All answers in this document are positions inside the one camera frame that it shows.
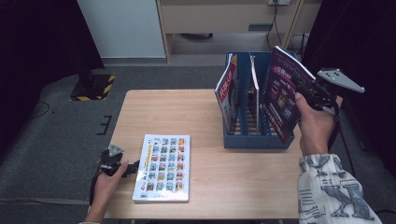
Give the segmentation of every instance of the magazine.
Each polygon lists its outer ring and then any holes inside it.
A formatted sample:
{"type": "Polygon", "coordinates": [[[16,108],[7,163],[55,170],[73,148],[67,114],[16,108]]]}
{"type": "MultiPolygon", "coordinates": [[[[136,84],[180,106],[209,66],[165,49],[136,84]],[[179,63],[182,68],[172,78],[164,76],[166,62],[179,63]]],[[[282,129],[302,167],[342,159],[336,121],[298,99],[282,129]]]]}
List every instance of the magazine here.
{"type": "Polygon", "coordinates": [[[136,203],[187,203],[190,136],[146,134],[137,171],[136,203]]]}
{"type": "Polygon", "coordinates": [[[216,98],[218,99],[228,134],[234,133],[238,118],[238,76],[236,66],[237,55],[229,53],[224,73],[215,88],[216,98]]]}
{"type": "Polygon", "coordinates": [[[285,143],[292,134],[300,112],[295,104],[296,87],[292,77],[298,77],[310,88],[315,77],[294,57],[276,46],[272,50],[267,82],[261,104],[277,135],[285,143]]]}
{"type": "Polygon", "coordinates": [[[259,83],[256,76],[256,68],[254,66],[255,57],[250,55],[251,61],[251,80],[250,87],[248,91],[248,101],[247,106],[250,111],[250,114],[253,117],[253,121],[255,123],[255,132],[260,133],[260,119],[259,119],[259,108],[260,108],[260,88],[259,83]]]}

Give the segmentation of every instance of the patterned sleeve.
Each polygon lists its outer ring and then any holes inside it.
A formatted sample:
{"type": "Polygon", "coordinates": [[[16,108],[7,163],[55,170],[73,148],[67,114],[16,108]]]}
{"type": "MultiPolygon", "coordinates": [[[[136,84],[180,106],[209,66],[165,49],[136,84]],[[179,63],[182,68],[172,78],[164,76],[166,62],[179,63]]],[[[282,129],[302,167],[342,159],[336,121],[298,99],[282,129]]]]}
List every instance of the patterned sleeve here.
{"type": "Polygon", "coordinates": [[[300,158],[300,223],[382,223],[363,199],[359,181],[343,170],[338,156],[300,158]]]}

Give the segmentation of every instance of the magazine rack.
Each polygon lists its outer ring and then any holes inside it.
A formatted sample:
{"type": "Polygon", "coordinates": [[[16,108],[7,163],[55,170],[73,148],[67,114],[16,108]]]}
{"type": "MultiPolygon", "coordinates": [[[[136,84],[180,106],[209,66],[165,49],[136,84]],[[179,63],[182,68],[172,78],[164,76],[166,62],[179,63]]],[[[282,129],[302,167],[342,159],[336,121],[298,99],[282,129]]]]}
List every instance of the magazine rack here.
{"type": "Polygon", "coordinates": [[[294,139],[292,134],[285,143],[277,136],[272,129],[264,111],[259,110],[260,133],[251,131],[251,126],[255,125],[249,117],[248,92],[250,88],[251,61],[250,56],[255,56],[255,70],[260,87],[260,102],[262,103],[265,94],[265,84],[268,66],[271,58],[271,51],[260,52],[229,52],[237,55],[237,75],[238,75],[238,121],[235,134],[227,134],[227,129],[223,121],[223,135],[225,148],[257,148],[257,149],[287,149],[294,139]]]}

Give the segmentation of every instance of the gray carpet floor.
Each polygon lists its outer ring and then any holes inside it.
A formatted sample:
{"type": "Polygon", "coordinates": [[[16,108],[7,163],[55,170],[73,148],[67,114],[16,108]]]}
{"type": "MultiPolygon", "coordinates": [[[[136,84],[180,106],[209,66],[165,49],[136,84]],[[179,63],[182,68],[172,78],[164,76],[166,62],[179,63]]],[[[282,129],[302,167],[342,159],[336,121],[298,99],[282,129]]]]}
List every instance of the gray carpet floor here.
{"type": "MultiPolygon", "coordinates": [[[[119,66],[106,70],[116,79],[102,101],[69,101],[77,76],[43,89],[40,103],[0,167],[0,199],[62,199],[87,203],[95,163],[109,145],[125,93],[137,89],[214,89],[223,66],[119,66]],[[107,132],[100,135],[104,131],[101,124],[109,117],[107,132]]],[[[366,201],[375,211],[395,209],[395,178],[383,168],[374,152],[361,150],[360,140],[345,113],[342,124],[348,151],[339,136],[332,153],[340,155],[347,171],[352,172],[353,165],[356,177],[363,184],[366,201]]],[[[88,205],[84,204],[0,203],[0,223],[78,223],[87,209],[88,205]]],[[[394,223],[392,213],[379,213],[379,216],[384,223],[394,223]]],[[[172,220],[159,222],[175,223],[172,220]]],[[[108,219],[106,223],[129,221],[108,219]]],[[[223,222],[195,220],[191,223],[223,222]]],[[[263,220],[262,223],[278,222],[263,220]]],[[[284,220],[284,223],[297,223],[297,220],[284,220]]]]}

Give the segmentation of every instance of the person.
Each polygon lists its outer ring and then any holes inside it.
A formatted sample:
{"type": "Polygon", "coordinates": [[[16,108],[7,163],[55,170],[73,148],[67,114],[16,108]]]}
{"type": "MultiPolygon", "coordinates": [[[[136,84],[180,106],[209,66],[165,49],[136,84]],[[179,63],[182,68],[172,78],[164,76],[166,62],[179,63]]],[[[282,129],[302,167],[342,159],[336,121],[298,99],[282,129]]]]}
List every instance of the person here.
{"type": "MultiPolygon", "coordinates": [[[[328,140],[332,134],[333,116],[312,109],[305,98],[295,94],[301,112],[300,158],[301,175],[298,180],[298,209],[300,223],[376,224],[381,220],[364,201],[361,184],[343,170],[338,156],[329,154],[328,140]]],[[[106,207],[122,174],[128,166],[124,162],[113,176],[101,173],[95,185],[92,206],[82,223],[100,223],[106,207]]]]}
{"type": "Polygon", "coordinates": [[[123,162],[113,176],[108,176],[105,172],[99,174],[95,184],[92,205],[87,216],[85,217],[84,222],[80,222],[81,224],[103,222],[108,202],[116,190],[122,175],[128,168],[128,163],[128,161],[123,162]]]}

